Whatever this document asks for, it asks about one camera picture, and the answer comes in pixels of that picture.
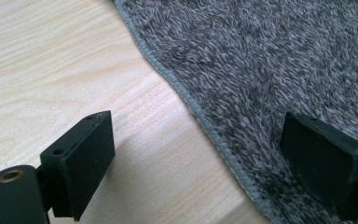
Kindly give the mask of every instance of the wood grain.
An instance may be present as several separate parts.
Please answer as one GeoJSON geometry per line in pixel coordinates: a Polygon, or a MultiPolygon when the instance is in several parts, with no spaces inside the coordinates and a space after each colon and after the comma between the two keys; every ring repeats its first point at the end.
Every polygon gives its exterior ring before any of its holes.
{"type": "MultiPolygon", "coordinates": [[[[0,1],[0,170],[111,110],[117,156],[80,223],[267,223],[113,1],[0,1]]],[[[55,218],[51,223],[74,223],[55,218]]]]}

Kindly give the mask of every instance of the fuzzy gray carpet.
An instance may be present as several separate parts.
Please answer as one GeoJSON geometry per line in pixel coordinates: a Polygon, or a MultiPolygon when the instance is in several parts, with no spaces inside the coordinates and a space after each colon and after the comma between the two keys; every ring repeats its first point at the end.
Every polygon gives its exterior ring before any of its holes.
{"type": "Polygon", "coordinates": [[[358,139],[358,1],[116,2],[263,214],[338,222],[293,178],[279,142],[286,111],[358,139]]]}

